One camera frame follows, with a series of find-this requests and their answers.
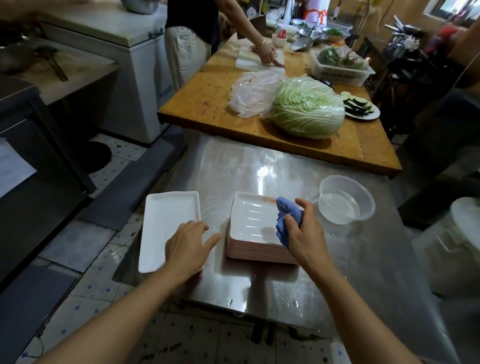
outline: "chef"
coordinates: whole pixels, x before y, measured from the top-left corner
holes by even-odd
[[[236,0],[170,0],[165,25],[165,48],[173,86],[178,91],[210,58],[218,34],[218,11],[254,45],[262,63],[284,67],[275,48],[265,42]]]

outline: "blue cloth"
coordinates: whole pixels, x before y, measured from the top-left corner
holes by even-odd
[[[302,215],[301,210],[297,207],[295,202],[287,200],[284,197],[279,197],[276,199],[276,206],[278,207],[278,217],[276,219],[276,235],[282,245],[290,251],[288,245],[288,230],[287,225],[285,224],[285,215],[290,214],[298,226],[301,225]]]

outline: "stainless steel table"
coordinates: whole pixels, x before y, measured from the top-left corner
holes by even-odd
[[[318,213],[338,269],[415,354],[458,363],[386,177],[223,138],[202,134],[197,138],[166,191],[198,191],[202,220],[210,226],[204,238],[217,231],[224,236],[204,271],[178,292],[180,297],[338,339],[328,306],[303,269],[229,259],[225,233],[236,191],[314,201],[324,177],[342,174],[372,193],[376,213],[368,221],[344,226],[333,225]]]

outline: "woman's hand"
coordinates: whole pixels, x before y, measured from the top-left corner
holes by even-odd
[[[202,234],[206,230],[208,225],[205,222],[189,221],[181,224],[165,244],[165,267],[174,270],[182,282],[203,267],[210,251],[222,236],[217,232],[202,244]]]
[[[276,56],[275,47],[271,46],[267,42],[263,42],[260,46],[255,47],[255,53],[258,54],[263,64],[272,63],[277,67],[285,68],[284,64],[281,64],[279,61],[275,59],[275,56]]]
[[[335,268],[327,249],[324,230],[315,214],[315,206],[301,198],[296,198],[295,202],[304,209],[300,228],[292,216],[285,215],[293,257],[310,276],[314,271],[322,273]]]

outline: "stack of plates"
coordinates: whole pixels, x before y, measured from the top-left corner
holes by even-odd
[[[296,264],[275,235],[275,199],[237,192],[227,230],[227,256],[236,259]]]

